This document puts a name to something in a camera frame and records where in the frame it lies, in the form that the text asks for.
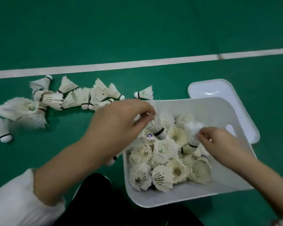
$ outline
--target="person's right arm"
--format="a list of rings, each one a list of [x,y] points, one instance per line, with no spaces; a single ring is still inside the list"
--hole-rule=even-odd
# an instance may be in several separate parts
[[[216,160],[249,182],[283,217],[283,178],[278,173],[248,153],[226,130],[206,127],[197,137]]]

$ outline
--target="white sleeve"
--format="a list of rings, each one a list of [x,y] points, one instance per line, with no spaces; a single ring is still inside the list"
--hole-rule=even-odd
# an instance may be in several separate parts
[[[65,199],[53,207],[44,205],[33,193],[33,181],[28,169],[0,188],[0,226],[52,225],[64,212]]]

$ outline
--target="green floor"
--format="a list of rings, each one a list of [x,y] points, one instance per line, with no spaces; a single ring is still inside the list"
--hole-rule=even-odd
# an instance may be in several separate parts
[[[283,48],[283,0],[0,0],[0,70],[96,64]],[[67,75],[81,87],[97,77],[127,98],[153,85],[156,99],[188,98],[191,82],[231,82],[257,125],[257,157],[283,176],[283,55]],[[52,89],[62,75],[54,75]],[[39,76],[0,79],[0,105],[30,98]],[[0,186],[78,140],[93,112],[50,110],[45,130],[14,132],[0,143]],[[101,168],[124,190],[121,159]],[[75,188],[67,195],[70,201]],[[205,225],[269,225],[255,191],[187,201]]]

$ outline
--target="white line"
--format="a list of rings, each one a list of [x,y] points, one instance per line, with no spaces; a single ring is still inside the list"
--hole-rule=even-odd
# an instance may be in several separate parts
[[[219,60],[220,58],[236,59],[236,58],[277,55],[277,54],[283,54],[283,48],[262,50],[262,51],[223,53],[219,55],[212,54],[212,55],[199,55],[199,56],[188,56],[188,57],[178,57],[178,58],[168,58],[168,59],[140,60],[140,61],[130,61],[130,62],[120,62],[120,63],[90,64],[90,65],[64,66],[64,67],[45,67],[45,68],[17,69],[17,70],[0,70],[0,78],[13,78],[13,77],[36,76],[36,75],[47,75],[47,74],[51,74],[51,75],[67,74],[67,73],[91,72],[91,71],[99,71],[99,70],[136,68],[136,67],[150,67],[150,66],[160,66],[160,65],[169,65],[169,64],[212,61],[212,60]]]

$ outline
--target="black pants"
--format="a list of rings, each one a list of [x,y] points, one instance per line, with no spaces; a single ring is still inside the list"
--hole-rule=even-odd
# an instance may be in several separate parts
[[[180,225],[202,226],[201,221],[186,207],[166,205],[157,208],[133,210],[121,193],[101,174],[92,174],[80,186],[55,226],[64,225]]]

